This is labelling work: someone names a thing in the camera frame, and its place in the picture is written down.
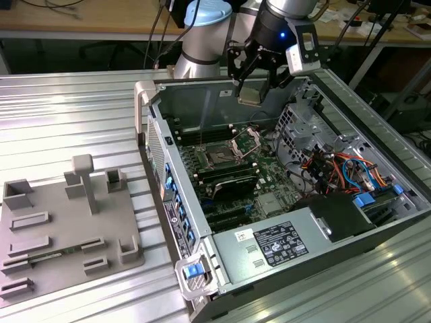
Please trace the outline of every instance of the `sticker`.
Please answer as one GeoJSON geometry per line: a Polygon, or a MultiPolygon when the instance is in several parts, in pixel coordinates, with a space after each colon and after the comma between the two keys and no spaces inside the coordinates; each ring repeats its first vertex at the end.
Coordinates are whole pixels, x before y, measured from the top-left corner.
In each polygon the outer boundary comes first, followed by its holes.
{"type": "Polygon", "coordinates": [[[178,221],[178,217],[176,215],[173,203],[164,203],[164,209],[166,216],[168,217],[168,220],[170,222],[170,229],[175,238],[176,247],[180,252],[180,257],[182,259],[187,258],[188,256],[190,256],[191,251],[189,250],[189,247],[187,245],[187,240],[184,236],[183,226],[181,224],[181,221],[178,221]]]}
{"type": "Polygon", "coordinates": [[[232,95],[232,90],[226,89],[224,91],[220,91],[219,97],[223,98],[224,96],[231,96],[231,95],[232,95]]]}
{"type": "Polygon", "coordinates": [[[245,241],[253,238],[253,229],[247,229],[235,232],[236,239],[238,242],[245,241]]]}
{"type": "Polygon", "coordinates": [[[290,221],[256,231],[254,236],[272,267],[308,254],[304,242],[290,221]]]}

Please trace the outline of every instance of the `wooden desk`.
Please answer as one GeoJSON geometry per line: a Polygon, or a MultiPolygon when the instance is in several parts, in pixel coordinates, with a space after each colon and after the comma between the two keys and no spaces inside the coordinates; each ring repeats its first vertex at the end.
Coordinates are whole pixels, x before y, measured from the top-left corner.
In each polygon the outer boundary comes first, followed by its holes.
{"type": "MultiPolygon", "coordinates": [[[[29,0],[29,2],[44,4],[42,0],[29,0]]],[[[58,4],[67,2],[73,1],[59,0],[58,4]]],[[[158,11],[158,1],[85,0],[75,7],[81,19],[15,0],[11,10],[0,10],[0,30],[149,34],[158,11]]],[[[167,17],[164,13],[159,19],[156,34],[163,32],[167,17]]],[[[167,35],[178,35],[181,32],[182,30],[176,27],[174,21],[170,20],[166,30],[167,35]]]]}
{"type": "MultiPolygon", "coordinates": [[[[43,0],[29,0],[43,4],[43,0]]],[[[344,7],[357,8],[346,0],[338,1],[330,9],[340,10],[344,7]]],[[[80,39],[80,40],[148,40],[154,18],[158,10],[158,0],[85,0],[75,5],[81,19],[56,13],[47,8],[37,8],[20,0],[15,0],[9,11],[0,11],[0,39],[80,39]]],[[[370,14],[360,14],[367,20],[370,14]]],[[[164,12],[156,27],[153,40],[159,40],[167,14],[164,12]]],[[[316,23],[317,34],[321,44],[333,44],[341,28],[336,21],[316,23]]],[[[431,42],[424,42],[410,34],[404,27],[407,24],[395,22],[395,28],[387,32],[366,62],[362,65],[350,85],[355,88],[368,68],[386,46],[431,47],[431,42]]],[[[174,40],[183,30],[178,29],[170,20],[166,31],[166,41],[174,40]]],[[[341,44],[362,46],[364,36],[346,33],[341,44]]],[[[0,74],[2,59],[0,49],[0,74]]]]}
{"type": "MultiPolygon", "coordinates": [[[[339,11],[343,8],[351,8],[356,10],[358,8],[357,5],[352,5],[348,3],[346,0],[339,0],[339,2],[334,5],[330,5],[329,9],[339,11]]],[[[368,21],[368,17],[373,15],[372,13],[366,12],[363,10],[359,15],[361,20],[368,21]]],[[[319,37],[319,42],[322,43],[334,43],[338,38],[341,28],[339,27],[338,21],[330,21],[326,24],[318,21],[316,24],[317,35],[319,37]]],[[[382,46],[413,46],[413,47],[431,47],[431,41],[425,42],[420,38],[414,36],[407,30],[405,27],[407,23],[402,22],[394,22],[394,28],[391,31],[386,31],[385,35],[381,38],[379,44],[382,46]]],[[[348,45],[355,45],[358,43],[359,45],[363,45],[366,37],[357,33],[349,33],[346,32],[343,37],[343,43],[348,45]]]]}

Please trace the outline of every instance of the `blue cable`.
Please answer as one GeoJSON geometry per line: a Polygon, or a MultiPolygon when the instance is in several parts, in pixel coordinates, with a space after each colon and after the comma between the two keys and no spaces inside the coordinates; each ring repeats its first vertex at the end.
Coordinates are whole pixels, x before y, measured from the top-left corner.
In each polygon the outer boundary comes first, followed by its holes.
{"type": "Polygon", "coordinates": [[[344,175],[345,180],[347,180],[350,184],[352,184],[352,185],[356,186],[357,188],[359,188],[359,191],[362,192],[362,188],[359,186],[359,184],[351,181],[350,178],[348,178],[348,176],[347,176],[347,172],[346,172],[345,168],[347,166],[347,162],[350,161],[350,160],[354,160],[355,162],[357,162],[358,164],[360,164],[365,169],[365,172],[366,172],[366,174],[368,176],[368,179],[371,181],[371,183],[373,183],[375,186],[381,188],[380,184],[376,180],[374,180],[372,178],[370,170],[368,169],[368,167],[366,167],[365,163],[362,160],[358,160],[356,158],[350,158],[350,159],[347,159],[344,162],[344,164],[343,164],[343,175],[344,175]]]}

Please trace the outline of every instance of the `desk leg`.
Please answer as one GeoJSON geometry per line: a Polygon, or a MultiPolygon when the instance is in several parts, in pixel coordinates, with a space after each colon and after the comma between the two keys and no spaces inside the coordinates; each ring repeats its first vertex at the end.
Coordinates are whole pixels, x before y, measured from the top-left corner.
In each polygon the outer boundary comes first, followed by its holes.
{"type": "Polygon", "coordinates": [[[371,51],[371,53],[368,55],[366,60],[362,63],[361,67],[356,72],[355,76],[353,76],[353,79],[350,81],[349,86],[351,89],[356,89],[356,87],[361,82],[362,78],[365,76],[366,72],[368,72],[371,65],[375,62],[382,50],[383,47],[381,46],[374,47],[374,49],[371,51]]]}
{"type": "Polygon", "coordinates": [[[7,66],[6,57],[3,53],[3,49],[0,47],[0,75],[10,74],[9,67],[7,66]]]}
{"type": "Polygon", "coordinates": [[[405,86],[402,92],[398,94],[395,100],[392,101],[391,105],[386,108],[385,111],[381,113],[381,116],[388,120],[392,115],[398,111],[398,107],[402,105],[404,100],[417,88],[417,86],[424,80],[425,77],[429,75],[431,71],[431,59],[425,63],[425,65],[418,71],[418,73],[413,76],[411,81],[405,86]]]}

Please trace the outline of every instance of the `floor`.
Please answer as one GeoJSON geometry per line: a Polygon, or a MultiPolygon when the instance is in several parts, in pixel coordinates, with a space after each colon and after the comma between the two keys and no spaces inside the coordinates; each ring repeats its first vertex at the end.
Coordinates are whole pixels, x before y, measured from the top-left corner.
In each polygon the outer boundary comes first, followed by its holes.
{"type": "MultiPolygon", "coordinates": [[[[61,73],[61,72],[91,72],[107,71],[110,56],[114,46],[91,48],[86,51],[86,58],[79,56],[79,49],[93,40],[40,40],[38,43],[31,39],[5,39],[3,40],[4,53],[12,74],[33,73],[61,73]]],[[[145,51],[144,42],[133,43],[138,49],[145,51]]],[[[162,57],[160,67],[166,64],[175,64],[180,54],[180,47],[162,57]]],[[[112,70],[136,70],[143,68],[143,57],[131,50],[124,50],[115,59],[112,70]]]]}

